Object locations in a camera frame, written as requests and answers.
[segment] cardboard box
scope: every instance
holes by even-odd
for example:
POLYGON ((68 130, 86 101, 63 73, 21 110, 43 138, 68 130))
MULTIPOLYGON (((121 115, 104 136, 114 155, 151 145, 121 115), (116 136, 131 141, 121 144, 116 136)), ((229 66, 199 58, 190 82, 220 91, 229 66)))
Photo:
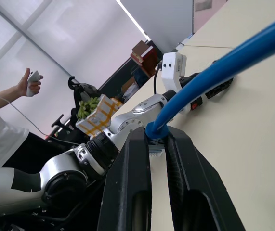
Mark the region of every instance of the cardboard box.
POLYGON ((133 47, 131 57, 141 67, 148 78, 154 75, 159 58, 153 46, 148 46, 143 41, 140 41, 133 47))
POLYGON ((112 115, 122 106, 119 101, 101 95, 97 108, 85 119, 79 119, 75 126, 93 137, 103 129, 109 127, 112 115))
POLYGON ((133 83, 135 83, 134 77, 130 78, 125 84, 122 85, 121 92, 125 93, 133 83))

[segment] wire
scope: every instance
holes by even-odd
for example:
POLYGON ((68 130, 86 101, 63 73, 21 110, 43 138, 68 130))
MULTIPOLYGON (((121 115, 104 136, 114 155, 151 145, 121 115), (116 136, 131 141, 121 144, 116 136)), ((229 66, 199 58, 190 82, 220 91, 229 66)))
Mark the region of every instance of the wire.
POLYGON ((157 65, 157 69, 156 69, 156 73, 155 76, 153 78, 153 93, 156 94, 157 93, 157 74, 158 71, 162 69, 162 61, 160 61, 157 65))
POLYGON ((26 115, 24 115, 20 110, 18 110, 10 101, 4 99, 3 97, 0 97, 1 100, 4 100, 5 102, 9 103, 16 111, 18 111, 26 120, 28 120, 42 135, 44 136, 47 136, 47 137, 50 137, 56 141, 60 141, 60 142, 64 142, 64 143, 69 143, 69 144, 74 144, 74 145, 77 145, 79 146, 78 143, 74 143, 74 142, 69 142, 69 141, 63 141, 63 140, 60 140, 60 139, 57 139, 53 136, 50 136, 50 135, 47 135, 47 134, 44 134, 30 119, 27 118, 26 115))
POLYGON ((65 218, 54 218, 54 217, 41 216, 41 215, 33 216, 30 214, 25 214, 25 213, 19 213, 18 215, 26 216, 26 217, 33 218, 33 219, 45 219, 45 220, 49 220, 49 221, 62 222, 60 225, 55 227, 52 231, 60 230, 75 215, 77 215, 81 211, 81 209, 93 198, 95 193, 100 189, 100 187, 105 182, 105 179, 106 179, 106 175, 101 180, 94 181, 93 182, 94 186, 93 186, 93 188, 91 188, 91 192, 81 202, 79 202, 76 206, 74 206, 74 208, 71 210, 71 212, 65 218))

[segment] white cable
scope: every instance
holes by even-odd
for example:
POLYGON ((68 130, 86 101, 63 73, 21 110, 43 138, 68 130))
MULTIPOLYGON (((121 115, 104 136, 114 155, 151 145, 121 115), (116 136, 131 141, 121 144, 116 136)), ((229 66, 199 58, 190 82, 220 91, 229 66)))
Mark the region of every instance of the white cable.
POLYGON ((1 100, 4 100, 5 102, 7 102, 7 103, 9 103, 16 111, 18 111, 23 117, 25 117, 25 119, 26 120, 28 120, 42 135, 44 135, 44 136, 48 136, 48 137, 50 137, 50 138, 52 138, 52 139, 54 139, 54 140, 57 140, 57 141, 60 141, 60 142, 64 142, 64 143, 70 143, 70 144, 74 144, 74 145, 79 145, 78 143, 73 143, 73 142, 68 142, 68 141, 62 141, 62 140, 60 140, 60 139, 57 139, 57 138, 55 138, 55 137, 53 137, 53 136, 50 136, 50 135, 46 135, 46 134, 44 134, 30 119, 28 119, 27 118, 27 116, 26 115, 24 115, 20 110, 18 110, 10 101, 8 101, 8 100, 6 100, 6 99, 4 99, 3 97, 0 97, 0 99, 1 100))

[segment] black cable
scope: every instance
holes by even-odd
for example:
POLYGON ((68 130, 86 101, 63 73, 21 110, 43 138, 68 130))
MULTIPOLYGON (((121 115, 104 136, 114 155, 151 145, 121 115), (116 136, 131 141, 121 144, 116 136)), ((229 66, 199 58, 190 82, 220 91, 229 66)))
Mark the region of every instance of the black cable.
POLYGON ((158 74, 158 71, 160 69, 162 69, 162 61, 158 63, 156 73, 155 73, 155 77, 153 78, 153 93, 154 94, 157 93, 157 74, 158 74))
POLYGON ((94 188, 91 189, 91 193, 84 200, 79 202, 65 218, 54 218, 54 217, 40 216, 40 215, 33 216, 30 214, 23 214, 23 213, 20 213, 18 215, 27 216, 32 219, 45 219, 45 220, 50 220, 50 221, 67 223, 71 218, 73 218, 77 213, 79 213, 80 210, 92 199, 92 197, 100 189, 100 187, 102 186, 104 181, 105 181, 105 177, 103 179, 101 179, 100 181, 98 181, 96 183, 96 185, 94 186, 94 188))

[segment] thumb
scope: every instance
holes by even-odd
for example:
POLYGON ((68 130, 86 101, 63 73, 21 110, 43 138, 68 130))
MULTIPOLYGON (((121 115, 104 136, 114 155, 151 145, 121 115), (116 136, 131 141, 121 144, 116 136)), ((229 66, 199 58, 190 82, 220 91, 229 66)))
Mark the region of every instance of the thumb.
POLYGON ((25 74, 24 74, 24 76, 23 76, 22 79, 28 80, 29 75, 30 75, 30 69, 29 69, 29 68, 26 68, 25 74))

